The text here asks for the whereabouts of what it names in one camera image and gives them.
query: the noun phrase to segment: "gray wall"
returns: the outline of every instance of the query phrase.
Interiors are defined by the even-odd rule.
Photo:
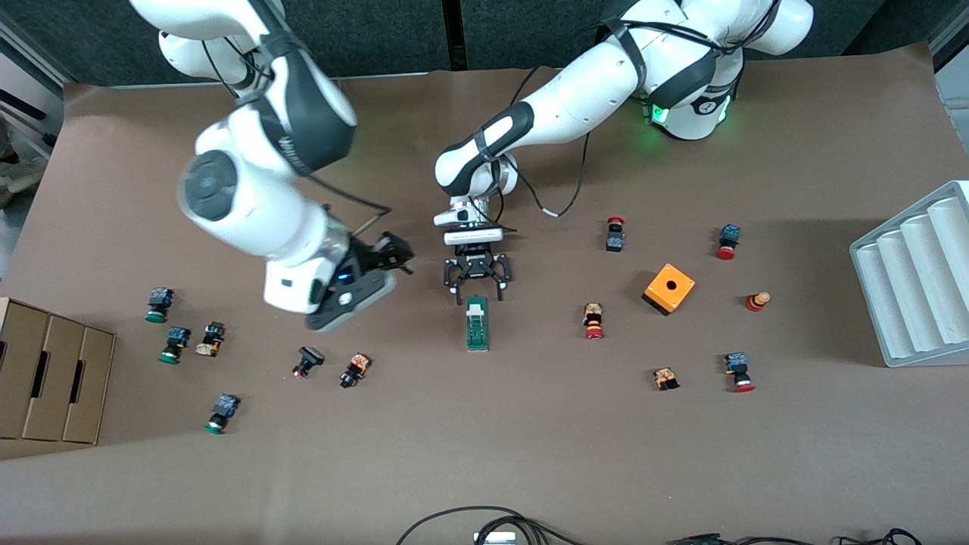
[[[883,0],[809,0],[815,9],[811,33],[787,56],[839,55],[855,39]],[[594,31],[577,29],[599,20],[607,0],[462,0],[468,68],[562,67],[588,48]],[[769,58],[754,51],[749,58]]]
[[[286,19],[331,76],[448,68],[440,0],[283,0]],[[11,21],[78,81],[190,81],[158,50],[157,30],[126,0],[0,0]]]
[[[443,2],[283,0],[287,20],[333,76],[450,67]],[[561,67],[588,48],[609,0],[460,0],[467,67]],[[787,56],[876,52],[923,40],[959,0],[810,0],[815,24]],[[187,81],[162,58],[156,31],[126,0],[0,0],[13,23],[79,81]],[[754,52],[751,58],[764,58]]]

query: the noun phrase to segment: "green led light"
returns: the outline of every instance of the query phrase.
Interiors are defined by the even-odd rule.
[[[663,110],[658,106],[653,106],[653,122],[662,123],[666,121],[666,116],[670,113],[669,110]]]
[[[720,111],[720,118],[717,119],[717,123],[727,118],[727,106],[729,105],[730,105],[730,95],[727,95],[727,100],[724,101],[724,109]]]

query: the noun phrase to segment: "cardboard divider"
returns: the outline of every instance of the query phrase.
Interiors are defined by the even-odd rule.
[[[63,435],[83,337],[84,326],[78,322],[50,317],[44,341],[50,356],[39,396],[30,400],[27,409],[24,439],[59,441]]]
[[[33,376],[44,346],[48,314],[0,301],[0,438],[18,438],[30,401]]]
[[[78,361],[81,369],[72,384],[72,398],[67,413],[62,440],[93,444],[98,440],[101,427],[101,411],[108,389],[108,373],[114,336],[93,328],[84,329],[84,340]]]

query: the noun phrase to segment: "orange box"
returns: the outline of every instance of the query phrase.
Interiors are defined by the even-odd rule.
[[[693,278],[667,263],[642,292],[642,300],[660,311],[664,316],[678,309],[697,283]]]

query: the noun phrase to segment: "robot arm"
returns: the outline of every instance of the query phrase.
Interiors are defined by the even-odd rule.
[[[363,244],[293,186],[347,155],[357,118],[274,2],[132,0],[163,32],[200,41],[244,35],[268,59],[265,90],[196,139],[179,202],[214,237],[266,258],[267,303],[329,331],[386,295],[390,270],[407,271],[413,254],[389,233]]]
[[[684,0],[682,6],[673,0],[619,0],[604,13],[612,31],[605,41],[438,158],[435,175],[452,208],[438,214],[435,224],[461,226],[445,242],[501,240],[501,230],[487,225],[481,207],[467,203],[515,188],[516,162],[508,152],[581,137],[638,91],[657,112],[654,122],[674,136],[708,135],[729,102],[723,97],[739,78],[739,41],[780,54],[800,43],[812,18],[805,0]],[[737,49],[725,55],[728,46]]]

